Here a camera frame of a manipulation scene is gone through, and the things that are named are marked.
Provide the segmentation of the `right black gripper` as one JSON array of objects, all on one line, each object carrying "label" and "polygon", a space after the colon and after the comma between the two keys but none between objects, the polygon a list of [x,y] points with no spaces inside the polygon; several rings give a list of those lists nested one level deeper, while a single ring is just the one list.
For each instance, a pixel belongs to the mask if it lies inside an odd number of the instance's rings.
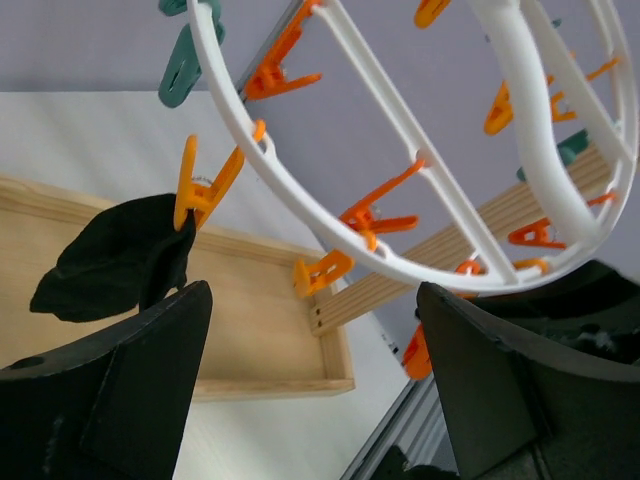
[{"label": "right black gripper", "polygon": [[639,363],[639,284],[599,260],[540,288],[472,303],[583,353]]}]

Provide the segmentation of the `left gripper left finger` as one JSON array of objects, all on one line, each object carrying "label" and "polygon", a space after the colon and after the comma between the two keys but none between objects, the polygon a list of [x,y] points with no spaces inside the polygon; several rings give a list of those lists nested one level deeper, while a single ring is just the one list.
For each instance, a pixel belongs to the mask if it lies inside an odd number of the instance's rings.
[{"label": "left gripper left finger", "polygon": [[2,478],[172,478],[212,307],[197,281],[2,368]]}]

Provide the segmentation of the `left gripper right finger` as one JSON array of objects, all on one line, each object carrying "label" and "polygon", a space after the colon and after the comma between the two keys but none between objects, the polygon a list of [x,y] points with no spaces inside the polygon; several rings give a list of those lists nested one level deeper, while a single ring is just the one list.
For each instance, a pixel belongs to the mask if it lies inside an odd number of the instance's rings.
[{"label": "left gripper right finger", "polygon": [[432,283],[417,308],[463,479],[636,479],[639,369],[580,352]]}]

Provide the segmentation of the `black sock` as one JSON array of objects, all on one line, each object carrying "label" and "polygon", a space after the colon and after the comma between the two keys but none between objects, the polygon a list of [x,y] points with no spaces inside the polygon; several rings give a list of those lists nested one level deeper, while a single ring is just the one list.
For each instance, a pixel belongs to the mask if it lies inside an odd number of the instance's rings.
[{"label": "black sock", "polygon": [[130,200],[96,215],[39,281],[29,310],[64,322],[144,311],[187,284],[195,215],[173,224],[171,193]]}]

